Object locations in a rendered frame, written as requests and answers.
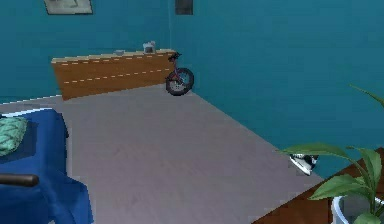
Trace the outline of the small red bicycle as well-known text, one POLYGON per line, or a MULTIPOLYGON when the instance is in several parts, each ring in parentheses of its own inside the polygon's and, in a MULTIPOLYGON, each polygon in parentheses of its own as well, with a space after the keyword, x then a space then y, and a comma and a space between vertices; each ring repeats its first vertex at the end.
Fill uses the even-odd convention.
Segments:
POLYGON ((194 74, 188 68, 177 66, 177 59, 181 56, 175 52, 168 57, 168 61, 173 63, 173 71, 165 78, 166 90, 173 96, 182 96, 188 93, 194 85, 194 74))

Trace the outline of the brown wooden chest of drawers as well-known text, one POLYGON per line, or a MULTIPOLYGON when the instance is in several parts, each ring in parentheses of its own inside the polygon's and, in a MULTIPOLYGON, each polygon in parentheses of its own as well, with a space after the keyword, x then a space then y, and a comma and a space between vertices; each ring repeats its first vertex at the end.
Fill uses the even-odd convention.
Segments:
POLYGON ((172 49, 53 58, 51 65, 62 98, 72 98, 163 84, 172 71, 172 49))

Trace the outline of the black and white shoe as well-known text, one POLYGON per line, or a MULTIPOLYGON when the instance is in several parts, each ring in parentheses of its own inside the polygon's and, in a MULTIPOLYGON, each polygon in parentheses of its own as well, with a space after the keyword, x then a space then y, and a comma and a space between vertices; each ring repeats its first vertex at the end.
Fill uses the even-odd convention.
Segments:
POLYGON ((316 166, 318 155, 291 154, 290 160, 304 174, 310 176, 316 166))

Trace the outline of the dark brown wooden table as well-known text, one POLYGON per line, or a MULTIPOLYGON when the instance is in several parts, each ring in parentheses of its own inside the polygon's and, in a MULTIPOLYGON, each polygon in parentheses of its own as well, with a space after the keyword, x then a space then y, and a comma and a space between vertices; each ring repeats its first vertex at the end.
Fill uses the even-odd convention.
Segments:
MULTIPOLYGON (((376 196, 384 199, 384 148, 381 147, 375 151, 380 154, 383 164, 382 177, 378 184, 376 196)), ((331 177, 342 174, 350 174, 353 177, 357 177, 359 172, 354 165, 349 165, 331 177)), ((253 221, 251 224, 330 224, 332 221, 332 200, 322 199, 314 201, 307 200, 307 198, 331 177, 316 184, 314 187, 311 187, 309 190, 306 190, 263 217, 253 221)))

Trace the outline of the blue bed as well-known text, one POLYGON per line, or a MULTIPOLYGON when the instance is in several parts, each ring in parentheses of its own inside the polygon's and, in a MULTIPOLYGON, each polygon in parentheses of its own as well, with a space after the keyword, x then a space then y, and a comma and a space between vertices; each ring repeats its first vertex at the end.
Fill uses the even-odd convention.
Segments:
POLYGON ((86 185, 67 174, 69 133, 52 108, 8 113, 27 120, 19 148, 0 156, 0 174, 35 175, 33 187, 0 184, 0 224, 93 224, 86 185))

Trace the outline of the white plant pot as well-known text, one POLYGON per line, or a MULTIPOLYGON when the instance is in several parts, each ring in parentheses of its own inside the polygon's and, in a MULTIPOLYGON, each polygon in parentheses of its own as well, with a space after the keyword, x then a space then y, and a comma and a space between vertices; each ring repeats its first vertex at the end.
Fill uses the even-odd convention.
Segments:
POLYGON ((375 210, 383 208, 376 216, 370 213, 371 203, 361 196, 338 196, 332 200, 331 224, 384 224, 384 200, 375 199, 375 210))

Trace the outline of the green knitted pillow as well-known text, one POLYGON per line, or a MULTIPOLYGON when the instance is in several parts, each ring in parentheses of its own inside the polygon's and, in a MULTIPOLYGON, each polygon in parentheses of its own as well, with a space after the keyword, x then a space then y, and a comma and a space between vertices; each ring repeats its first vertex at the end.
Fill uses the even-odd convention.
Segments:
POLYGON ((17 150, 23 141, 28 126, 24 117, 0 118, 0 156, 6 156, 17 150))

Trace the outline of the green house plant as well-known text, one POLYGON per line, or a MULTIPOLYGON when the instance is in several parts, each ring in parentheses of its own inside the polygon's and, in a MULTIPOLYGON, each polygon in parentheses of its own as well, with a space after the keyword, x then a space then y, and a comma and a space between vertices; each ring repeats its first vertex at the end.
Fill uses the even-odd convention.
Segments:
POLYGON ((282 153, 289 155, 306 154, 336 156, 348 160, 358 169, 359 176, 352 177, 350 174, 343 174, 331 177, 315 190, 309 197, 309 200, 318 201, 329 198, 333 200, 338 196, 361 196, 371 203, 370 213, 375 213, 376 216, 379 216, 383 212, 383 208, 375 210, 375 199, 378 198, 376 195, 383 168, 381 156, 378 152, 366 148, 348 146, 348 149, 357 150, 360 153, 365 167, 362 167, 355 160, 350 158, 343 149, 325 143, 294 145, 283 149, 282 153))

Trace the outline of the black round bar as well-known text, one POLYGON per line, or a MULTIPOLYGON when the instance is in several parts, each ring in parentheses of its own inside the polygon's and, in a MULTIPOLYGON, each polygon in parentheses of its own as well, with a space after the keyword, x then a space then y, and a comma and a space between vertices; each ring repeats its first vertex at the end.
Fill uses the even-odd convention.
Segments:
POLYGON ((0 174, 0 184, 33 187, 39 183, 39 177, 34 174, 0 174))

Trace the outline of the pale framed wall picture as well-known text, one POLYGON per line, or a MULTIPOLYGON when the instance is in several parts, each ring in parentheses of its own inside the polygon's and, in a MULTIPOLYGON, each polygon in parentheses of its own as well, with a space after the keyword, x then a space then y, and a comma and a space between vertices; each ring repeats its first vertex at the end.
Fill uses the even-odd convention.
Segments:
POLYGON ((44 0, 49 15, 92 14, 90 0, 44 0))

